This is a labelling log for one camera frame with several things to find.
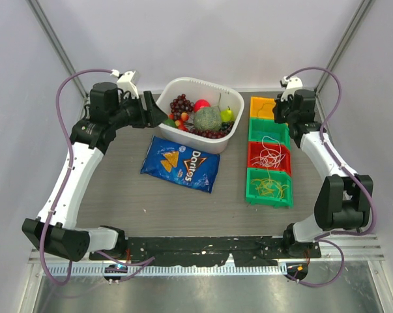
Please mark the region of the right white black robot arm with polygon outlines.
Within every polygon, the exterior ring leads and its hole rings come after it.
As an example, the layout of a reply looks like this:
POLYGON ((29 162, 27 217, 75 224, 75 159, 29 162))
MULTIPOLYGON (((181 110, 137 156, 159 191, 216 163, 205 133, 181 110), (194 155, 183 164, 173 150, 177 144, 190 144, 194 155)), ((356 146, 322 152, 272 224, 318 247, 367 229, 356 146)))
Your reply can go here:
POLYGON ((373 181, 369 175, 358 174, 336 152, 325 128, 315 120, 315 93, 307 89, 280 93, 272 112, 276 123, 288 125, 290 138, 322 179, 313 214, 284 231, 284 254, 295 258, 332 233, 363 235, 371 228, 373 181))

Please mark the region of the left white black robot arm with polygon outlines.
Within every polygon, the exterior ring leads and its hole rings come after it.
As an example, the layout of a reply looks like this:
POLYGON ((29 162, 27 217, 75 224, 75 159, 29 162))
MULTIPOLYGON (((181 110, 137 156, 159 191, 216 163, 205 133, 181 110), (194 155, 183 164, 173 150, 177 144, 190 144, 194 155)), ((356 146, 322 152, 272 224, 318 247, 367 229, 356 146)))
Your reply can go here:
POLYGON ((27 218, 22 224, 22 232, 33 246, 69 261, 80 261, 97 250, 112 260, 121 259, 126 254, 124 231, 111 226, 77 228, 80 204, 120 128, 154 128, 166 119, 150 91, 137 97, 132 89, 115 83, 94 84, 89 114, 72 127, 68 154, 48 201, 36 218, 27 218))

